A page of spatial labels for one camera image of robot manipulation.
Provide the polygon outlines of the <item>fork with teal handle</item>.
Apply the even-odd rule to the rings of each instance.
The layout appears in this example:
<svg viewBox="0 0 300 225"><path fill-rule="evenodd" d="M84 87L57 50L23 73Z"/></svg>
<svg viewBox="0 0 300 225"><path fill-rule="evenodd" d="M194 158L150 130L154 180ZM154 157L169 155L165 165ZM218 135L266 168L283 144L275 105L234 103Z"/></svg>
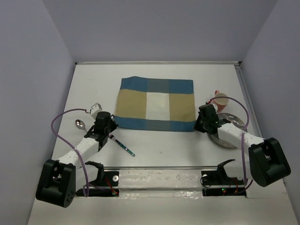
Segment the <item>fork with teal handle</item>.
<svg viewBox="0 0 300 225"><path fill-rule="evenodd" d="M119 140L116 139L116 137L113 134L109 134L109 138L113 141L115 141L122 149L124 149L127 153L129 153L131 156L135 157L135 153L133 153L129 148L127 148L123 143L121 143Z"/></svg>

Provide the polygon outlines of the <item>pink cup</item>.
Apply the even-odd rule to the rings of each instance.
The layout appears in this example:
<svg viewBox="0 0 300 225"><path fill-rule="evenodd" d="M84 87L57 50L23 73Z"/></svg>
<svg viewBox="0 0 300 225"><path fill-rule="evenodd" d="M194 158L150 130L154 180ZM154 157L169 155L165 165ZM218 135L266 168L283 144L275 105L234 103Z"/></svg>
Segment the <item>pink cup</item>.
<svg viewBox="0 0 300 225"><path fill-rule="evenodd" d="M214 105L216 112L221 112L229 102L229 99L227 98L227 95L224 93L221 93L219 90L215 91L215 99L212 100L212 104Z"/></svg>

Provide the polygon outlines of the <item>dark patterned plate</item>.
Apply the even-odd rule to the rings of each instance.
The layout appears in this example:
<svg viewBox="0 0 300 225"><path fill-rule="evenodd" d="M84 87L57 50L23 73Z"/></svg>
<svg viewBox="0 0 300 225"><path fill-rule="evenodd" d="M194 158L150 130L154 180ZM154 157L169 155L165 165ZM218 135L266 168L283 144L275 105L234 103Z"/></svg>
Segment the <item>dark patterned plate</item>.
<svg viewBox="0 0 300 225"><path fill-rule="evenodd" d="M219 113L220 119L226 119L226 123L217 129L217 135L209 135L210 140L225 149L236 149L241 147L241 134L245 133L245 123L237 116L230 113Z"/></svg>

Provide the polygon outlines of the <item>blue beige checked cloth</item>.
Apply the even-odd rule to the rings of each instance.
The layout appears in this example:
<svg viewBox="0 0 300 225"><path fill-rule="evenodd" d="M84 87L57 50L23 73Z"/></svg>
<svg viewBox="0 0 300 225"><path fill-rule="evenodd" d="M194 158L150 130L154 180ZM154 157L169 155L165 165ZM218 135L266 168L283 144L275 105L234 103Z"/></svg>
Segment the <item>blue beige checked cloth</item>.
<svg viewBox="0 0 300 225"><path fill-rule="evenodd" d="M114 120L126 129L192 132L196 121L193 80L123 78Z"/></svg>

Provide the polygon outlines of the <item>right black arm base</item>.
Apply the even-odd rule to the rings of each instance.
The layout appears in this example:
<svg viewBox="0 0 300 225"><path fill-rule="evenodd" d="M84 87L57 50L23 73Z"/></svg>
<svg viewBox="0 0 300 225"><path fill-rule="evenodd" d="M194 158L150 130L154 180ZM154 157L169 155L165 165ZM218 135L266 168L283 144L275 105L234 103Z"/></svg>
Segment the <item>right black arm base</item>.
<svg viewBox="0 0 300 225"><path fill-rule="evenodd" d="M217 171L201 172L200 184L203 197L247 196L244 182L237 178L220 178Z"/></svg>

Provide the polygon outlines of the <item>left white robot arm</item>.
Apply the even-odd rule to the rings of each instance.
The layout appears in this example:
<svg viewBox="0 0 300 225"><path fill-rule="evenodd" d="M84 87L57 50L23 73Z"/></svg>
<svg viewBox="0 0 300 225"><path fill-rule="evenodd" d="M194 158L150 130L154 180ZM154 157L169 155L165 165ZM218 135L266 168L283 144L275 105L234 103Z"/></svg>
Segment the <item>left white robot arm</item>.
<svg viewBox="0 0 300 225"><path fill-rule="evenodd" d="M79 189L88 197L90 182L93 185L103 182L104 166L89 158L106 145L109 134L117 128L113 119L109 112L98 112L94 125L77 146L56 160L45 161L36 190L37 200L66 208Z"/></svg>

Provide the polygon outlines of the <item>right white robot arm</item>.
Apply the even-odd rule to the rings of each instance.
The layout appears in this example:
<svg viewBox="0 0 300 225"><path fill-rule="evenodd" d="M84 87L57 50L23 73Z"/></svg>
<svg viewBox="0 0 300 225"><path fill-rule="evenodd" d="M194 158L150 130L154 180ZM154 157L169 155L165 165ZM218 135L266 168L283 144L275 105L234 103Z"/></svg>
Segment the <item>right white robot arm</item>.
<svg viewBox="0 0 300 225"><path fill-rule="evenodd" d="M253 180L261 187L291 174L291 168L277 139L254 136L229 120L220 119L211 104L199 107L195 130L216 136L247 154L248 161L242 160L241 163L241 177Z"/></svg>

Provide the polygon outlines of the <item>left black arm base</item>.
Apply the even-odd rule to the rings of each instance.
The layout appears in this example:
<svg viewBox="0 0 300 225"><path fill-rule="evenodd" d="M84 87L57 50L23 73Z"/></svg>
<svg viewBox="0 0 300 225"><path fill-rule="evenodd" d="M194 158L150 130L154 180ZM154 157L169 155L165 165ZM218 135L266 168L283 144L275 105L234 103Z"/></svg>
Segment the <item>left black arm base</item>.
<svg viewBox="0 0 300 225"><path fill-rule="evenodd" d="M91 170L87 172L89 180L89 197L116 197L119 196L119 171L104 171L102 179L97 178L98 171ZM86 185L86 179L83 170L76 172L76 192L78 197L84 197L83 186Z"/></svg>

